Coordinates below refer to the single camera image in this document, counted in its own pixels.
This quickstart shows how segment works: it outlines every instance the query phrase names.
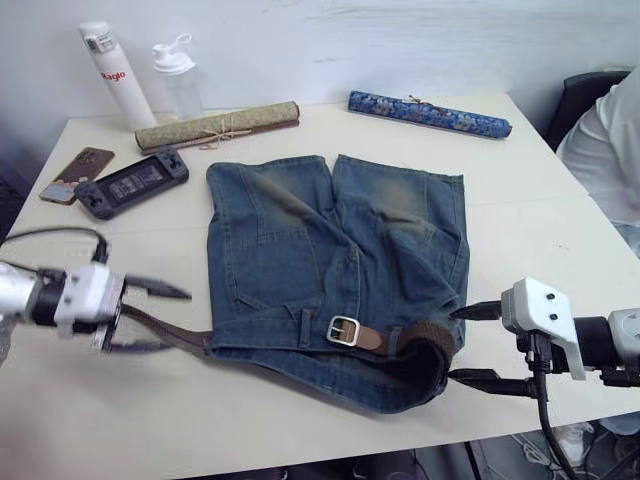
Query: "blue patterned scroll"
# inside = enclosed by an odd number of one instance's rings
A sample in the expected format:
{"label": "blue patterned scroll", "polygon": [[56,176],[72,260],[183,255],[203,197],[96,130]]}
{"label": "blue patterned scroll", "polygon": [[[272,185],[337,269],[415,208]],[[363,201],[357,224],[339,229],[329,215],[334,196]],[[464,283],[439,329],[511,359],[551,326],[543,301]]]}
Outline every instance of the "blue patterned scroll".
{"label": "blue patterned scroll", "polygon": [[436,107],[420,101],[407,102],[399,98],[383,97],[355,90],[349,95],[349,110],[485,137],[504,138],[511,133],[511,125],[503,118]]}

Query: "metal belt buckle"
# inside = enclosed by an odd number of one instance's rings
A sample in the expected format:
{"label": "metal belt buckle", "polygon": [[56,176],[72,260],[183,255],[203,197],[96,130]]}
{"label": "metal belt buckle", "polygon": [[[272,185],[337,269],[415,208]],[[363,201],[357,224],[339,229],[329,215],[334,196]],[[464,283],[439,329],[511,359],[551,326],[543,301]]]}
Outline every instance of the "metal belt buckle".
{"label": "metal belt buckle", "polygon": [[[341,339],[340,334],[345,332],[345,323],[352,323],[355,327],[352,339]],[[333,343],[339,343],[340,345],[346,345],[347,347],[354,347],[358,342],[360,336],[360,322],[355,318],[343,317],[342,315],[335,315],[329,322],[329,328],[327,329],[327,340]]]}

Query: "robotic arm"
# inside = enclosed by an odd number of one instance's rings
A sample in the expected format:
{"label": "robotic arm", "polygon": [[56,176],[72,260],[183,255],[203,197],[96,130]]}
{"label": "robotic arm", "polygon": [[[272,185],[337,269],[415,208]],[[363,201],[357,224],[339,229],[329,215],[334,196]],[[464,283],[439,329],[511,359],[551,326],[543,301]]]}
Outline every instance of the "robotic arm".
{"label": "robotic arm", "polygon": [[128,287],[143,288],[154,296],[191,299],[191,295],[167,283],[116,275],[99,262],[68,271],[41,269],[35,275],[0,263],[0,365],[9,353],[17,323],[55,327],[60,338],[71,338],[74,333],[95,334],[92,347],[99,351],[166,348],[144,342],[125,348],[111,342]]}
{"label": "robotic arm", "polygon": [[[501,300],[464,307],[451,316],[502,318],[531,371],[569,372],[574,380],[584,380],[586,370],[600,370],[605,385],[640,386],[640,309],[618,310],[608,319],[574,319],[566,295],[525,278],[503,292]],[[449,376],[488,393],[536,398],[531,382],[503,380],[493,370],[460,369]]]}

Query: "bottle cap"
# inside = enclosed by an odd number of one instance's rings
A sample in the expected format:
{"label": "bottle cap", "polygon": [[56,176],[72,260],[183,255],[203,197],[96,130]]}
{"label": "bottle cap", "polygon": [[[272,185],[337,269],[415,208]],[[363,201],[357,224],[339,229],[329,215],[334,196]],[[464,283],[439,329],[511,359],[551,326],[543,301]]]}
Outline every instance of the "bottle cap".
{"label": "bottle cap", "polygon": [[156,56],[154,68],[162,75],[180,75],[196,66],[182,49],[191,41],[191,35],[183,33],[171,45],[159,43],[153,47]]}
{"label": "bottle cap", "polygon": [[102,20],[81,23],[78,25],[78,31],[92,53],[109,52],[118,44],[111,32],[111,26]]}

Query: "clear plastic bottle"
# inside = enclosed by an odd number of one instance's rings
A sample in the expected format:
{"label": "clear plastic bottle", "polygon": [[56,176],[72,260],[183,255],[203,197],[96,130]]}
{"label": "clear plastic bottle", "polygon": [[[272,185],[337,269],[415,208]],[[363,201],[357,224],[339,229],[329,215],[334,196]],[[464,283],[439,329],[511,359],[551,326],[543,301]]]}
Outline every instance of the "clear plastic bottle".
{"label": "clear plastic bottle", "polygon": [[191,35],[183,33],[171,45],[158,44],[153,47],[156,57],[154,68],[162,75],[174,111],[181,120],[204,114],[198,92],[196,64],[183,50],[190,41]]}

